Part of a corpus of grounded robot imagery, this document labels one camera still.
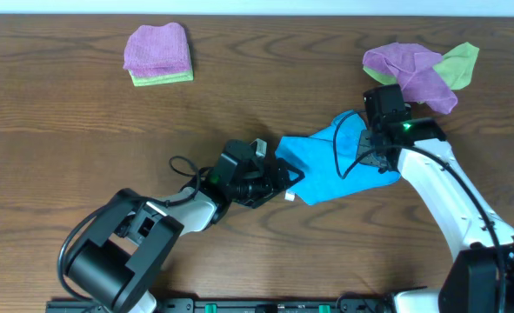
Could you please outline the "blue microfiber cloth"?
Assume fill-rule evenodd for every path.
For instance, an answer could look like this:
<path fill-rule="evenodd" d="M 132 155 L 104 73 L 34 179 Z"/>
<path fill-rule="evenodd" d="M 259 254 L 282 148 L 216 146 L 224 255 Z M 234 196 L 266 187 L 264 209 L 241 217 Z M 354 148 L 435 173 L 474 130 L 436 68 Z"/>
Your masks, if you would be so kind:
<path fill-rule="evenodd" d="M 365 129 L 363 118 L 349 110 L 309 137 L 282 137 L 276 157 L 304 173 L 304 179 L 290 187 L 289 192 L 314 205 L 397 182 L 397 172 L 381 173 L 378 168 L 361 163 L 345 179 L 341 177 L 355 161 L 359 137 Z"/>

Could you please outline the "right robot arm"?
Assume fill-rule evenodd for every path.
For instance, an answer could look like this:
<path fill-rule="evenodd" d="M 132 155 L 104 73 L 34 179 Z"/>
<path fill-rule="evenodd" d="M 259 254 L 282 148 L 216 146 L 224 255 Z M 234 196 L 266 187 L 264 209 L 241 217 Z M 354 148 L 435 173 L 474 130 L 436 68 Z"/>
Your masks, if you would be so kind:
<path fill-rule="evenodd" d="M 395 312 L 514 312 L 514 228 L 461 169 L 446 135 L 414 119 L 396 84 L 364 93 L 368 128 L 357 161 L 396 171 L 415 189 L 442 231 L 453 264 L 443 287 L 400 291 Z"/>

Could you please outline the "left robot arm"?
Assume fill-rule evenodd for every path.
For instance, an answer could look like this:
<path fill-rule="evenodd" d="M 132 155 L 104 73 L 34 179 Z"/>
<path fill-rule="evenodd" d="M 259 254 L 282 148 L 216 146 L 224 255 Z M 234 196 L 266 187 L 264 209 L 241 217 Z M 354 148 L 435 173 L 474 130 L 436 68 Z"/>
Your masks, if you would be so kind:
<path fill-rule="evenodd" d="M 228 141 L 217 162 L 197 167 L 172 196 L 119 190 L 66 237 L 57 277 L 77 300 L 109 312 L 153 312 L 149 292 L 166 257 L 183 235 L 218 223 L 232 203 L 256 209 L 304 179 L 282 158 L 266 159 L 267 144 Z"/>

